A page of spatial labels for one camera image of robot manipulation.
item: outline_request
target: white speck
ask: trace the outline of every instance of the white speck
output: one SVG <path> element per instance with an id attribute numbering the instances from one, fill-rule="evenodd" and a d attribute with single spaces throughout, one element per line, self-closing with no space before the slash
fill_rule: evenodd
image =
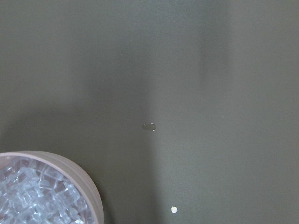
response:
<path id="1" fill-rule="evenodd" d="M 178 208 L 177 208 L 177 207 L 174 207 L 174 206 L 172 206 L 172 207 L 171 207 L 171 211 L 172 211 L 172 213 L 174 214 L 174 213 L 176 213 L 176 212 L 178 211 Z"/>

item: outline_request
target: bowl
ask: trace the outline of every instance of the bowl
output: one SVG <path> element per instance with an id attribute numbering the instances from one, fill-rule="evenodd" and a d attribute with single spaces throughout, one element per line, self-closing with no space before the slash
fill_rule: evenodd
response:
<path id="1" fill-rule="evenodd" d="M 0 171 L 9 167 L 14 161 L 19 160 L 21 157 L 27 158 L 28 161 L 38 161 L 39 164 L 45 164 L 45 167 L 48 170 L 55 170 L 57 174 L 61 174 L 61 178 L 64 178 L 66 181 L 60 181 L 60 183 L 70 182 L 71 186 L 75 186 L 79 194 L 85 199 L 86 204 L 89 207 L 91 216 L 93 217 L 93 224 L 103 224 L 104 215 L 103 215 L 103 206 L 100 194 L 90 178 L 90 176 L 76 163 L 73 161 L 60 156 L 58 154 L 43 152 L 43 151 L 19 151 L 19 152 L 7 152 L 0 154 Z M 20 175 L 16 181 L 22 181 Z M 50 188 L 47 189 L 47 180 L 39 179 L 39 186 L 45 186 L 45 191 L 51 191 Z M 67 202 L 68 198 L 64 198 L 62 202 Z"/>

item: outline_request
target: bowl rim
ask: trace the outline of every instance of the bowl rim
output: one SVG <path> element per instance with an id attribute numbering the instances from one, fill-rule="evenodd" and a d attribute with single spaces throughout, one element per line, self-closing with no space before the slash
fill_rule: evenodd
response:
<path id="1" fill-rule="evenodd" d="M 64 156 L 44 151 L 16 151 L 0 153 L 0 160 L 2 157 L 7 157 L 5 160 L 11 160 L 17 156 L 41 161 L 66 176 L 76 186 L 86 200 L 93 214 L 95 223 L 104 223 L 103 205 L 99 191 L 91 177 L 78 164 Z"/>

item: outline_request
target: water droplet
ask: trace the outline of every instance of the water droplet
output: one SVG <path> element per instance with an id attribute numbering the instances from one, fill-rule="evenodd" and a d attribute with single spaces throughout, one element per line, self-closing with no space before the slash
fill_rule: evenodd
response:
<path id="1" fill-rule="evenodd" d="M 149 124 L 143 124 L 142 128 L 148 131 L 155 131 L 157 127 L 154 123 L 149 123 Z"/>
<path id="2" fill-rule="evenodd" d="M 178 208 L 177 207 L 175 207 L 175 206 L 172 206 L 171 207 L 171 212 L 174 214 L 174 213 L 176 213 L 178 211 Z"/>

